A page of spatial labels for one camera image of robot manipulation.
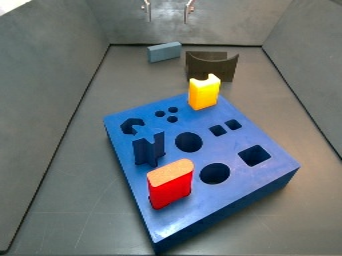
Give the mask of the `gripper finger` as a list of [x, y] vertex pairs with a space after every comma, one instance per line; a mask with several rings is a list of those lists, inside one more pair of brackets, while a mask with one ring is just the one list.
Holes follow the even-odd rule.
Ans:
[[189, 0], [185, 5], [185, 15], [183, 15], [185, 24], [187, 24], [189, 22], [190, 13], [194, 12], [194, 3], [195, 3], [195, 0]]

